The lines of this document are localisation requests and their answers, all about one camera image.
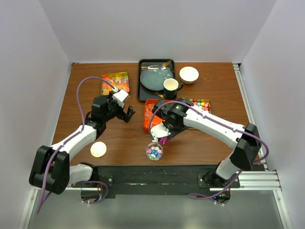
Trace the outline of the purple plastic scoop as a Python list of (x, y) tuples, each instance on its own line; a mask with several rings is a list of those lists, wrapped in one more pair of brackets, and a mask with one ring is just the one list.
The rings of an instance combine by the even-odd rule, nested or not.
[(159, 144), (164, 145), (169, 140), (171, 140), (171, 138), (168, 137), (168, 136), (162, 137), (162, 138), (159, 139)]

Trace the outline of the orange plastic candy box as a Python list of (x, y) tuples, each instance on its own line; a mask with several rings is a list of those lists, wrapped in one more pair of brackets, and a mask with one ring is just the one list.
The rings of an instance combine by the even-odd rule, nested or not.
[[(145, 107), (144, 107), (144, 115), (143, 115), (143, 129), (144, 132), (148, 133), (149, 129), (149, 123), (151, 120), (151, 117), (153, 115), (153, 108), (154, 105), (158, 102), (158, 99), (148, 99), (145, 102)], [(158, 124), (160, 124), (163, 120), (160, 119), (159, 117), (155, 116), (152, 120), (151, 127), (154, 127)]]

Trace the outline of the clear glass jar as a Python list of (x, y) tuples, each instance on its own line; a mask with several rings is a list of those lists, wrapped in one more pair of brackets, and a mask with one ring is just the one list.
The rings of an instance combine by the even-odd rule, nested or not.
[(163, 148), (159, 143), (156, 142), (149, 143), (145, 152), (151, 161), (158, 161), (163, 156)]

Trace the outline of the star candy tin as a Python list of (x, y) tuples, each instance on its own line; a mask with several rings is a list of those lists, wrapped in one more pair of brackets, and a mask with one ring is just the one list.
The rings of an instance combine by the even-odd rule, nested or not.
[(200, 107), (202, 110), (211, 113), (211, 105), (209, 99), (184, 97), (184, 100), (192, 102), (194, 105)]

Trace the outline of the gummy candy tin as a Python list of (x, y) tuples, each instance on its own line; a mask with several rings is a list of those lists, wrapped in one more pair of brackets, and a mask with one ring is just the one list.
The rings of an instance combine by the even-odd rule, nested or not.
[[(130, 93), (128, 72), (102, 74), (101, 78), (111, 83), (112, 86)], [(111, 90), (112, 87), (104, 81), (101, 82), (101, 95), (108, 95)]]

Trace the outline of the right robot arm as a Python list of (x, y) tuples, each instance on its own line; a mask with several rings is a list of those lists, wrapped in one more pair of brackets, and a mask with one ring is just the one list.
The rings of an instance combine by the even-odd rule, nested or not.
[(250, 171), (261, 149), (257, 127), (249, 123), (239, 125), (203, 110), (183, 98), (166, 102), (159, 100), (153, 107), (153, 116), (162, 119), (149, 134), (154, 142), (163, 144), (188, 129), (200, 130), (228, 145), (233, 151), (217, 167), (203, 176), (211, 187), (225, 187), (238, 171)]

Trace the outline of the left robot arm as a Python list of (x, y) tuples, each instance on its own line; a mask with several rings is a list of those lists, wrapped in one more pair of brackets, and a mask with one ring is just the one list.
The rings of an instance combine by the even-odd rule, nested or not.
[(133, 107), (129, 106), (127, 112), (124, 112), (129, 97), (129, 94), (119, 91), (94, 98), (83, 125), (64, 140), (38, 148), (29, 184), (55, 194), (61, 194), (68, 185), (78, 182), (83, 182), (88, 187), (96, 186), (99, 176), (92, 165), (81, 163), (71, 166), (70, 161), (103, 134), (108, 121), (115, 117), (126, 123), (130, 121), (135, 113)]

